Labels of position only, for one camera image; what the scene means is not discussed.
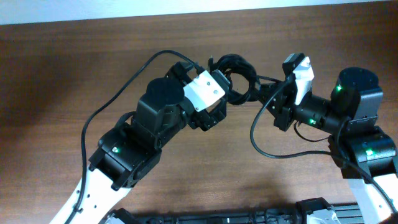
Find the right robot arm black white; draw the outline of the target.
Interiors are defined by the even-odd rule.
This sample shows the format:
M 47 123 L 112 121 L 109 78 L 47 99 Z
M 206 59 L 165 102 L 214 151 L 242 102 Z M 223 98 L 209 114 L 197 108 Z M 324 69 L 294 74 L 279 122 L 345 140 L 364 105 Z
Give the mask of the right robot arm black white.
M 326 154 L 349 182 L 365 223 L 397 217 L 397 146 L 376 126 L 382 97 L 377 75 L 358 67 L 340 72 L 328 100 L 312 93 L 311 78 L 294 73 L 258 93 L 281 130 L 297 121 L 330 134 Z

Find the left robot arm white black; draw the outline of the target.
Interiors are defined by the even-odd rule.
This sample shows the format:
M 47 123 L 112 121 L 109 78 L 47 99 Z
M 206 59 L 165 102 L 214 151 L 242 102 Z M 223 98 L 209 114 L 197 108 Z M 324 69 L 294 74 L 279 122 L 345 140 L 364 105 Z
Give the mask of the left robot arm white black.
M 160 161 L 164 147 L 185 126 L 207 131 L 226 116 L 230 82 L 215 69 L 191 79 L 178 62 L 152 80 L 137 109 L 120 117 L 98 141 L 86 168 L 86 184 L 52 223 L 99 223 Z

